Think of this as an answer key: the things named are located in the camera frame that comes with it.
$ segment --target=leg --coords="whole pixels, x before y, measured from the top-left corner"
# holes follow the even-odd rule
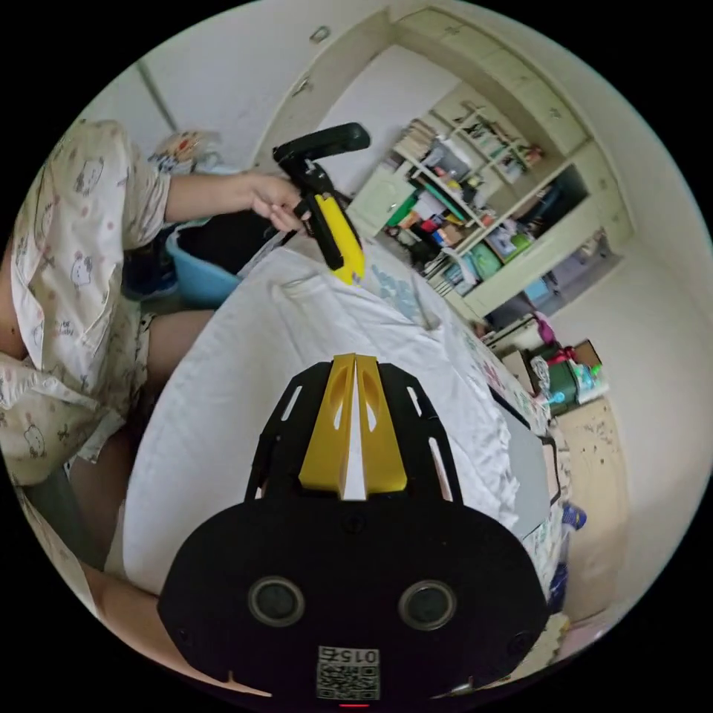
[[[137,356],[139,363],[145,360],[146,364],[146,383],[141,385],[141,391],[161,392],[212,315],[212,311],[179,312],[153,318],[149,325],[148,352],[140,349],[144,356]],[[96,463],[77,458],[72,464],[72,490],[102,561],[114,539],[117,514],[126,498],[143,435],[145,421],[138,411],[140,409],[133,411],[127,424],[107,440]]]
[[[107,440],[96,463],[77,458],[72,464],[70,484],[102,562],[114,538],[135,457],[134,438],[124,428]]]
[[[211,310],[177,312],[154,317],[149,326],[146,389],[159,394],[178,363],[213,316]]]

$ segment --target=door handle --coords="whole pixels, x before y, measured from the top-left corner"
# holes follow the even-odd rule
[[[312,91],[314,85],[311,82],[310,75],[308,74],[296,87],[295,91],[292,93],[293,97],[301,94],[303,91]]]

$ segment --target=qr code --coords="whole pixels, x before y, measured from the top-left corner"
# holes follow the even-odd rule
[[[364,648],[319,647],[317,697],[378,700],[379,652]]]

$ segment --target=paper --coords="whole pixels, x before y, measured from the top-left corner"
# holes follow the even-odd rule
[[[416,205],[413,208],[414,212],[424,220],[427,221],[434,215],[440,215],[446,210],[446,206],[441,203],[433,194],[424,191],[416,201]]]

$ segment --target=hello kitty print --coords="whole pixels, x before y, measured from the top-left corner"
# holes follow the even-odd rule
[[[0,446],[21,485],[94,460],[126,418],[140,309],[120,298],[123,256],[163,226],[169,181],[119,124],[83,123],[28,192],[12,254],[28,355],[0,354]]]

